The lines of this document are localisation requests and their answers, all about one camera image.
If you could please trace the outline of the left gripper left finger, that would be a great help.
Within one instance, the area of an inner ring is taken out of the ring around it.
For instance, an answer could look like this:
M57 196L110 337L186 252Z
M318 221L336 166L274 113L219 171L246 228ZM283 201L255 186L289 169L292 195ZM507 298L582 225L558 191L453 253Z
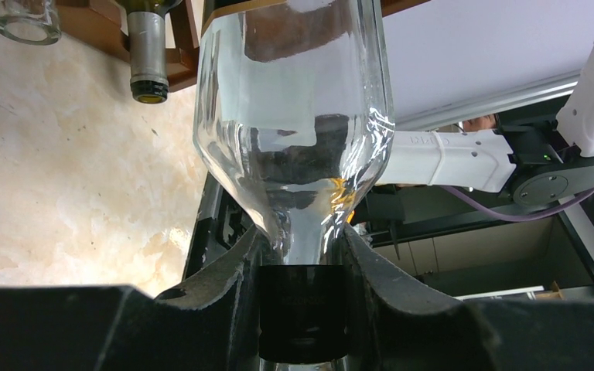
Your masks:
M255 370L261 234L150 298L132 286L0 288L0 370Z

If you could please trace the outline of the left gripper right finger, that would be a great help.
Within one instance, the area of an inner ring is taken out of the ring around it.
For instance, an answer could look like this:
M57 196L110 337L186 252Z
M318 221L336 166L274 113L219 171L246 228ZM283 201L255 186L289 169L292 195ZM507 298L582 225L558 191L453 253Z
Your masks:
M594 300L459 301L343 231L352 370L594 370Z

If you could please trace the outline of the clear square spirit bottle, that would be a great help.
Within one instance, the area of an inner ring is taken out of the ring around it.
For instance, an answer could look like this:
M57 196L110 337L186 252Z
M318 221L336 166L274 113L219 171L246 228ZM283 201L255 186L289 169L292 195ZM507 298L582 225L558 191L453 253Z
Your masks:
M378 1L206 1L194 144L268 238L263 370L347 369L339 240L394 136Z

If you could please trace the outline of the olive wine bottle grey cap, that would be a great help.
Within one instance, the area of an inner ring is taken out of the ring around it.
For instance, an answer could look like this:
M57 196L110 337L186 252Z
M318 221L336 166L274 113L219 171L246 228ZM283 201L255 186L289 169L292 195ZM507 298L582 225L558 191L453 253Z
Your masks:
M117 0L125 13L130 53L132 97L142 104L167 100L166 14L177 0Z

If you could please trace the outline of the brown wooden wine rack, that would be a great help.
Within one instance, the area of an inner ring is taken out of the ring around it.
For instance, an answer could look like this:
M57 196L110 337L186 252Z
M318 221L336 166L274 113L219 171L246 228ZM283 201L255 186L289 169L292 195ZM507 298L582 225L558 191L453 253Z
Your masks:
M115 1L59 1L63 31L100 51L130 60L129 39L121 31L123 7ZM285 80L302 82L306 67L315 62L314 49L338 39L336 1L205 1L205 29L215 18L240 13L246 46L238 65L248 79L277 82L281 67ZM169 90L191 87L197 78L196 16L190 1L169 10L176 45L166 51Z

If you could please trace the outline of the slim clear glass bottle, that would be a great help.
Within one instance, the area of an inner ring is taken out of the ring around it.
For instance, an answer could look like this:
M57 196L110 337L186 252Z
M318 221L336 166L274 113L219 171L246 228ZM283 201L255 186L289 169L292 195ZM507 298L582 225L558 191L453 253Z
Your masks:
M62 32L54 0L0 0L0 34L32 46L57 43Z

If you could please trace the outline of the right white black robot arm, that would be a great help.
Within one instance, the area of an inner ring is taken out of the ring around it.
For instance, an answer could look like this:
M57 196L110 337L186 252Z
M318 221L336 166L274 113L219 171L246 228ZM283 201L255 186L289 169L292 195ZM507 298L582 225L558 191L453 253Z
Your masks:
M496 193L521 206L594 193L594 44L578 84L552 122L470 133L399 131L381 184Z

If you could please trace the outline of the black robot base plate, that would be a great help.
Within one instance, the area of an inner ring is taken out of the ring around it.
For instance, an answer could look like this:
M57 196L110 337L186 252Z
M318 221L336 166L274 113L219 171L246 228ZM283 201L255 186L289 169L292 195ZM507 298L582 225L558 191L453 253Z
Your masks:
M253 225L248 214L209 173L204 183L182 279L194 275L229 251Z

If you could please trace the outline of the aluminium frame rail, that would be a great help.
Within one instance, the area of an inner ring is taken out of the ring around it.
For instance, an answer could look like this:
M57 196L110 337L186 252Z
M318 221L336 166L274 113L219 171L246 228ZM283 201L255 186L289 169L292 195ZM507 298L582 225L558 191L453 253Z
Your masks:
M411 114L397 120L395 127L398 131L430 131L471 118L567 96L575 89L580 73L580 70L563 73L484 97Z

